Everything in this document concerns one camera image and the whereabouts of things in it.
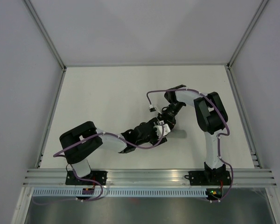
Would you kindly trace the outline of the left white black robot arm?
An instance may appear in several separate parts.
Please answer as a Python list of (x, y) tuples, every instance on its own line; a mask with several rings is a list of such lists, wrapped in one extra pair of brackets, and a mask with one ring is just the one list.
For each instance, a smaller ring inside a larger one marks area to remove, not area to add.
[(87, 121), (62, 134), (59, 141), (62, 150), (53, 155), (63, 157), (72, 167), (74, 180), (83, 185), (97, 182), (87, 157), (98, 149), (113, 150), (127, 154), (135, 149), (152, 149), (167, 142), (171, 132), (163, 120), (153, 118), (123, 133), (114, 134), (96, 128), (92, 121)]

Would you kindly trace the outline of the grey cloth napkin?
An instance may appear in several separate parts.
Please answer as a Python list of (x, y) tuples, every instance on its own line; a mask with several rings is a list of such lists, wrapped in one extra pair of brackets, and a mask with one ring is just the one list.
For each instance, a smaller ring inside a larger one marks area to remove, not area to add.
[(187, 138), (187, 132), (185, 130), (172, 130), (167, 135), (167, 138), (177, 138), (177, 139), (185, 139)]

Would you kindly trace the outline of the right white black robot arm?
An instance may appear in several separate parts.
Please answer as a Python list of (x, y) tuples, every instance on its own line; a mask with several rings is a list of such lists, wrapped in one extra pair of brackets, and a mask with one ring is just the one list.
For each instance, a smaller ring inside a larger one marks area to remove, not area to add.
[(168, 89), (164, 94), (169, 102), (167, 107), (162, 108), (158, 114), (158, 120), (168, 124), (170, 130), (176, 125), (178, 112), (182, 107), (190, 105), (194, 107), (196, 120), (200, 129), (204, 132), (206, 142), (206, 159), (203, 171), (189, 171), (184, 176), (191, 186), (228, 186), (232, 177), (226, 170), (226, 164), (222, 162), (219, 137), (229, 135), (226, 127), (228, 115), (217, 92), (201, 94), (191, 91), (185, 85), (179, 85)]

